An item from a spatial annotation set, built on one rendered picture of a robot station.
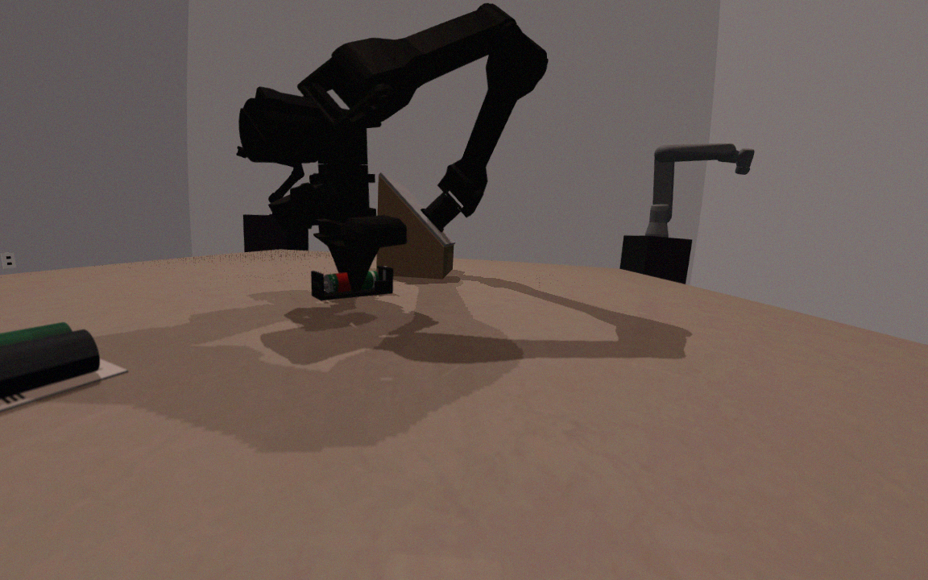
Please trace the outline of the green and red battery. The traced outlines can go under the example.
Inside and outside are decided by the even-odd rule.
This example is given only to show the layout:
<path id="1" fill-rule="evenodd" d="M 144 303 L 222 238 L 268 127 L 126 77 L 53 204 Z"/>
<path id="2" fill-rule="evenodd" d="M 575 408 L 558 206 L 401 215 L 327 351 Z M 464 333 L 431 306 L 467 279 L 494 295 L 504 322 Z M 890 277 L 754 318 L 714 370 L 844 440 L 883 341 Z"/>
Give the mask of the green and red battery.
<path id="1" fill-rule="evenodd" d="M 333 292 L 349 292 L 351 291 L 349 283 L 349 274 L 347 272 L 340 272 L 340 274 L 325 274 L 324 280 L 327 280 L 329 287 L 325 289 L 325 292 L 330 292 L 331 289 L 331 280 L 333 281 Z M 366 279 L 364 280 L 363 289 L 369 289 L 375 287 L 375 280 L 379 280 L 379 275 L 376 271 L 368 271 L 366 274 Z"/>

